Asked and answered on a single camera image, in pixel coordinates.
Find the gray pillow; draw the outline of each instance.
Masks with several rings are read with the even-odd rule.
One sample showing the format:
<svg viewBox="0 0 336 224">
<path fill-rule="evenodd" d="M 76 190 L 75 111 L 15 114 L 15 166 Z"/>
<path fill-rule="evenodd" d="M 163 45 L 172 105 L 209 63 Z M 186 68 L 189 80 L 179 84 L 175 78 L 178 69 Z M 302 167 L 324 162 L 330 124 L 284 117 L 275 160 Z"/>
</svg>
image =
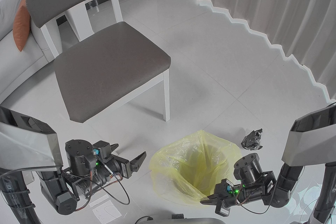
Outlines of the gray pillow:
<svg viewBox="0 0 336 224">
<path fill-rule="evenodd" d="M 0 40 L 12 29 L 13 22 L 21 0 L 0 1 Z"/>
</svg>

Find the white chair frame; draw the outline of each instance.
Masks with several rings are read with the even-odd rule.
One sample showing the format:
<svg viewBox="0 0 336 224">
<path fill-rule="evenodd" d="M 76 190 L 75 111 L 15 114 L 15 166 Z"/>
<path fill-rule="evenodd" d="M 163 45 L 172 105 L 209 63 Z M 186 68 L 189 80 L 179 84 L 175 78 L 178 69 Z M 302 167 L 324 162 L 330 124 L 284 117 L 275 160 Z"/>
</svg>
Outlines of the white chair frame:
<svg viewBox="0 0 336 224">
<path fill-rule="evenodd" d="M 122 17 L 120 5 L 119 5 L 119 0 L 111 0 L 111 2 L 112 2 L 113 11 L 114 11 L 116 21 L 117 22 L 123 21 L 123 17 Z M 87 14 L 86 14 L 86 16 L 84 14 L 82 16 L 82 19 L 86 20 L 86 17 L 87 17 L 88 23 L 90 23 Z M 59 55 L 59 52 L 57 51 L 56 46 L 55 46 L 55 44 L 54 44 L 54 42 L 53 42 L 53 40 L 52 40 L 52 38 L 49 34 L 47 26 L 43 25 L 41 27 L 41 30 L 42 30 L 44 38 L 47 41 L 47 44 L 48 44 L 53 56 L 56 58 Z M 119 100 L 115 101 L 109 107 L 111 107 L 112 109 L 117 109 L 117 108 L 121 107 L 122 105 L 126 104 L 127 102 L 129 102 L 133 98 L 140 95 L 141 93 L 145 92 L 146 90 L 150 89 L 154 85 L 158 84 L 162 80 L 163 80 L 163 85 L 164 85 L 164 100 L 165 100 L 165 105 L 164 105 L 164 109 L 163 109 L 163 119 L 165 121 L 170 120 L 169 69 L 167 69 L 163 73 L 157 75 L 156 77 L 152 78 L 150 81 L 148 81 L 147 83 L 143 84 L 142 86 L 136 88 L 135 90 L 133 90 L 129 94 L 125 95 L 124 97 L 120 98 Z"/>
</svg>

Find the tile floor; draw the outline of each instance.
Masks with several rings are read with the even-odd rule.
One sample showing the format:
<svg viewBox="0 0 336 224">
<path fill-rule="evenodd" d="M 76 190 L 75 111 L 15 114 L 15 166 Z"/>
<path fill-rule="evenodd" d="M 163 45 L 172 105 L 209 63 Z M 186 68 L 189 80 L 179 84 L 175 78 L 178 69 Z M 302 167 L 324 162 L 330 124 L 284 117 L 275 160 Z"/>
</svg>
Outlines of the tile floor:
<svg viewBox="0 0 336 224">
<path fill-rule="evenodd" d="M 283 59 L 280 50 L 269 47 L 263 37 L 249 33 L 246 26 L 231 23 L 228 16 L 214 13 L 198 0 L 120 0 L 124 20 L 171 56 L 171 119 L 162 119 L 163 85 L 157 84 L 123 107 L 109 108 L 83 124 L 69 120 L 53 71 L 48 64 L 17 88 L 2 105 L 47 122 L 58 134 L 63 161 L 64 143 L 82 138 L 94 143 L 119 143 L 117 153 L 132 159 L 143 151 L 147 158 L 138 173 L 123 184 L 131 197 L 129 206 L 112 203 L 122 214 L 111 223 L 133 224 L 144 215 L 155 219 L 184 213 L 186 218 L 214 217 L 233 223 L 291 223 L 308 219 L 323 179 L 323 165 L 306 167 L 290 203 L 266 214 L 253 215 L 233 207 L 227 218 L 214 213 L 214 207 L 178 205 L 156 196 L 148 169 L 151 156 L 162 146 L 204 129 L 237 143 L 251 130 L 263 128 L 258 151 L 264 171 L 275 175 L 282 166 L 281 156 L 288 130 L 294 120 L 325 107 L 321 88 L 313 86 L 308 73 L 292 59 Z M 110 2 L 88 10 L 94 32 L 115 23 Z M 60 26 L 64 49 L 78 40 L 69 24 Z M 248 152 L 241 149 L 241 154 Z M 31 200 L 45 224 L 99 224 L 92 208 L 62 216 L 42 196 L 39 180 L 30 184 Z M 120 186 L 108 190 L 126 200 Z M 93 200 L 103 196 L 95 194 Z M 16 223 L 0 199 L 2 218 Z M 262 202 L 247 205 L 257 212 Z"/>
</svg>

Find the white sofa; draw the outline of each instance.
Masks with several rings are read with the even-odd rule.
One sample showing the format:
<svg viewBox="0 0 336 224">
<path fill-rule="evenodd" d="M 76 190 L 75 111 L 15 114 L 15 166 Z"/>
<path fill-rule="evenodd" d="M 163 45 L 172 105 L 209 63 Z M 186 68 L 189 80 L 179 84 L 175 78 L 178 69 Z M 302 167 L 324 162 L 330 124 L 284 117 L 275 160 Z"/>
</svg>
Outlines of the white sofa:
<svg viewBox="0 0 336 224">
<path fill-rule="evenodd" d="M 57 50 L 62 52 L 56 19 L 47 23 Z M 15 45 L 13 32 L 0 40 L 0 103 L 36 71 L 54 59 L 42 31 L 31 20 L 31 32 L 22 52 Z"/>
</svg>

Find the throw pillow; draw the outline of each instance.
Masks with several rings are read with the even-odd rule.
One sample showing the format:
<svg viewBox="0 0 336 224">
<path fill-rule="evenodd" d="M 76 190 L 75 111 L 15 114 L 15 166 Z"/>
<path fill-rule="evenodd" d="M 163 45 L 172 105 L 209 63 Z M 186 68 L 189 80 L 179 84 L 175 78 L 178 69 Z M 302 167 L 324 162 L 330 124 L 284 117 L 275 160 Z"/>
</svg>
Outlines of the throw pillow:
<svg viewBox="0 0 336 224">
<path fill-rule="evenodd" d="M 26 0 L 21 0 L 13 23 L 13 37 L 19 51 L 23 50 L 30 30 L 30 15 L 26 6 Z"/>
<path fill-rule="evenodd" d="M 0 1 L 0 40 L 13 29 L 15 14 L 20 1 L 21 0 Z"/>
</svg>

